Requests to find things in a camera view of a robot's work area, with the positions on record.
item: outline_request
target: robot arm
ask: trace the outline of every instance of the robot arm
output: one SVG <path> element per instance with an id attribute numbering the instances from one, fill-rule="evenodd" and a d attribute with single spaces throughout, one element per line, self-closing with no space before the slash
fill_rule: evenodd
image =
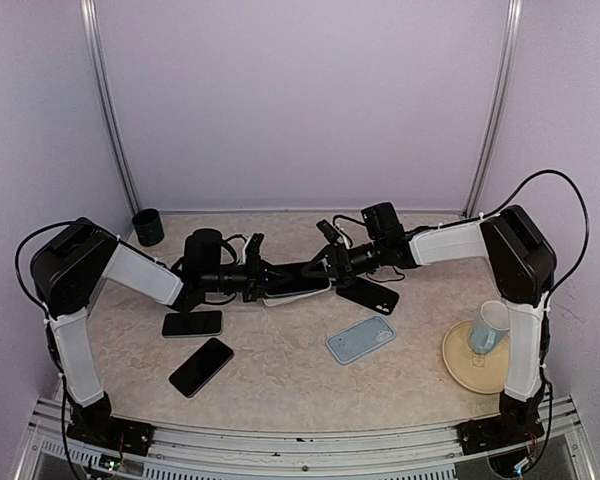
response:
<path id="1" fill-rule="evenodd" d="M 504 392 L 526 402 L 540 390 L 542 320 L 553 284 L 555 254 L 524 210 L 510 207 L 487 220 L 427 230 L 409 242 L 414 263 L 470 257 L 489 260 L 509 310 L 510 358 Z"/>
<path id="2" fill-rule="evenodd" d="M 49 311 L 53 351 L 72 400 L 88 407 L 104 396 L 87 332 L 88 305 L 99 282 L 109 278 L 156 302 L 178 308 L 184 282 L 146 255 L 119 243 L 85 218 L 36 253 L 31 274 Z"/>
<path id="3" fill-rule="evenodd" d="M 203 303 L 206 292 L 242 292 L 244 301 L 255 301 L 265 285 L 287 276 L 260 258 L 263 239 L 262 234 L 251 237 L 244 264 L 220 265 L 222 235 L 198 230 L 187 239 L 183 262 L 173 271 L 86 218 L 44 245 L 31 261 L 31 274 L 49 312 L 49 343 L 74 404 L 86 408 L 105 397 L 87 332 L 88 305 L 99 282 L 113 280 L 179 312 Z"/>

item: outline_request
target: lavender wall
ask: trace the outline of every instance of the lavender wall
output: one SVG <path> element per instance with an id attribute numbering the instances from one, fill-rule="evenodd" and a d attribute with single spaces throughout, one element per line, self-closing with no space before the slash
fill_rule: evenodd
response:
<path id="1" fill-rule="evenodd" d="M 0 0 L 0 478 L 57 382 L 41 312 L 15 281 L 16 245 L 79 215 L 128 229 L 98 108 L 79 2 Z"/>
<path id="2" fill-rule="evenodd" d="M 98 2 L 122 138 L 160 209 L 460 211 L 507 0 Z"/>
<path id="3" fill-rule="evenodd" d="M 552 304 L 549 362 L 554 383 L 574 396 L 600 466 L 600 1 L 525 3 L 482 208 L 544 167 L 572 176 L 590 209 L 589 254 Z M 535 182 L 520 202 L 555 247 L 562 274 L 579 252 L 582 215 L 561 180 Z"/>

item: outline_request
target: black smartphone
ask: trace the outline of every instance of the black smartphone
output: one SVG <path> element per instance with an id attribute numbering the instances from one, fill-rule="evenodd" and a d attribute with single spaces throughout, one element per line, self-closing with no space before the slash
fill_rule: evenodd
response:
<path id="1" fill-rule="evenodd" d="M 400 299 L 398 292 L 363 278 L 346 287 L 336 288 L 336 295 L 385 315 L 391 315 Z"/>
<path id="2" fill-rule="evenodd" d="M 326 290 L 331 286 L 328 278 L 309 278 L 302 275 L 302 268 L 308 262 L 286 263 L 276 265 L 276 268 L 285 270 L 293 279 L 275 287 L 265 287 L 264 294 L 268 298 L 289 297 L 304 293 Z"/>
<path id="3" fill-rule="evenodd" d="M 222 312 L 167 313 L 162 324 L 162 336 L 210 337 L 222 333 Z"/>
<path id="4" fill-rule="evenodd" d="M 193 397 L 233 358 L 233 350 L 210 338 L 169 377 L 169 383 L 187 398 Z"/>

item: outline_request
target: marble-patterned tabletop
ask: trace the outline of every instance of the marble-patterned tabletop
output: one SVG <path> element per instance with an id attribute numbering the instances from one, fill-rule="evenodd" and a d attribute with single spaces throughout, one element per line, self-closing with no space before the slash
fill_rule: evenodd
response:
<path id="1" fill-rule="evenodd" d="M 168 215 L 163 217 L 165 240 L 144 250 L 171 265 L 192 231 L 212 227 L 225 237 L 264 233 L 262 257 L 272 263 L 307 261 L 325 245 L 316 222 L 331 215 Z M 406 229 L 456 218 L 401 215 Z M 356 244 L 368 241 L 364 228 L 344 226 Z M 497 412 L 497 395 L 477 395 L 459 386 L 441 355 L 447 329 L 473 318 L 484 301 L 498 298 L 487 265 L 470 259 L 405 274 L 402 282 L 387 284 L 400 294 L 386 317 L 396 338 L 348 366 L 335 361 L 326 339 L 374 312 L 333 291 L 272 308 L 240 299 L 222 307 L 219 338 L 235 357 L 191 399 L 168 378 L 206 339 L 164 339 L 162 322 L 169 310 L 107 282 L 89 328 L 113 412 L 146 421 L 278 432 L 406 427 Z M 383 270 L 377 277 L 392 275 Z"/>

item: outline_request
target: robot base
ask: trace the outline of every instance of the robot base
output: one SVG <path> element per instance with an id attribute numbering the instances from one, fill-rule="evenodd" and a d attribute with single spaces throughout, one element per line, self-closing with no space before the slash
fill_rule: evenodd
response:
<path id="1" fill-rule="evenodd" d="M 67 437 L 114 452 L 122 451 L 146 457 L 153 431 L 154 427 L 148 423 L 112 417 L 106 431 L 93 430 L 84 424 L 75 423 L 69 425 Z"/>
<path id="2" fill-rule="evenodd" d="M 148 423 L 111 416 L 109 397 L 88 407 L 72 405 L 67 437 L 114 452 L 146 457 L 155 427 Z"/>
<path id="3" fill-rule="evenodd" d="M 502 435 L 500 416 L 469 420 L 458 425 L 458 436 L 464 455 L 519 445 L 531 441 L 531 435 L 535 435 L 536 438 L 544 435 L 544 428 L 542 428 L 540 417 L 537 415 L 535 419 L 530 419 L 524 429 L 508 436 L 506 440 Z"/>

